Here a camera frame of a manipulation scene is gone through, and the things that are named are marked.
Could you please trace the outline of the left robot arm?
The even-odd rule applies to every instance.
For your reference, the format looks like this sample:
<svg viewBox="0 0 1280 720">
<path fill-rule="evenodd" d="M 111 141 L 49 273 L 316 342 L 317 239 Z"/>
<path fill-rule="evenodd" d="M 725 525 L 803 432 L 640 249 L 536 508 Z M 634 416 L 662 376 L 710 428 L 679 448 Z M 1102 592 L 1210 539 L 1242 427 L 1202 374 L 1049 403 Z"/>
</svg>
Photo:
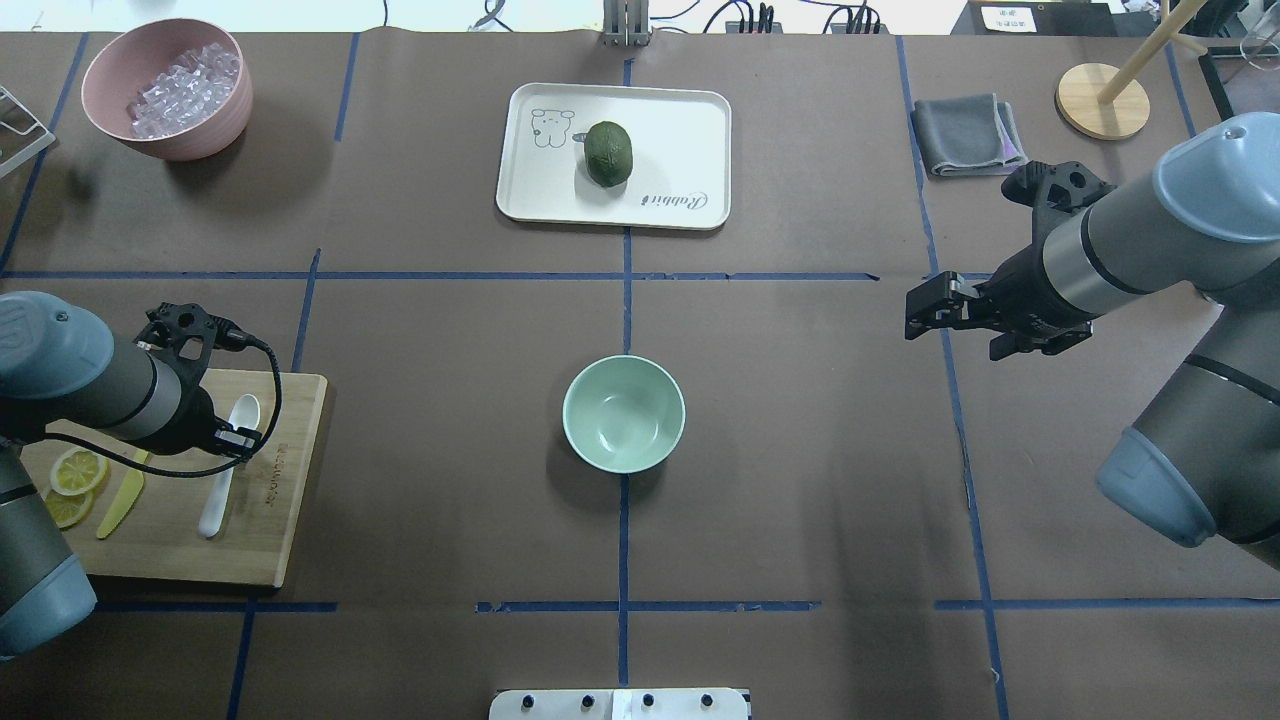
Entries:
<svg viewBox="0 0 1280 720">
<path fill-rule="evenodd" d="M 3 659 L 29 652 L 83 621 L 97 597 L 86 570 L 20 462 L 27 445 L 70 421 L 161 456 L 198 450 L 232 469 L 268 434 L 220 419 L 201 380 L 216 350 L 269 346 L 196 304 L 147 311 L 133 338 L 58 296 L 1 299 Z"/>
</svg>

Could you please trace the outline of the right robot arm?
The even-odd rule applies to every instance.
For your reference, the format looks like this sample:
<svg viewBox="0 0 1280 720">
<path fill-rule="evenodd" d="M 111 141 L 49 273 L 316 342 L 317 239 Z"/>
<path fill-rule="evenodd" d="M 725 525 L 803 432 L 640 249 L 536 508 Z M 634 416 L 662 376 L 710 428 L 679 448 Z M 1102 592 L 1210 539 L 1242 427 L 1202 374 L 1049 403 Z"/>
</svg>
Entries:
<svg viewBox="0 0 1280 720">
<path fill-rule="evenodd" d="M 1169 149 L 1143 176 L 1102 181 L 1033 161 L 1002 195 L 1030 241 L 983 281 L 940 272 L 905 297 L 902 332 L 991 333 L 989 359 L 1060 355 L 1096 322 L 1180 291 L 1204 306 L 1187 355 L 1120 433 L 1100 493 L 1185 548 L 1212 538 L 1279 556 L 1279 118 L 1248 111 Z"/>
</svg>

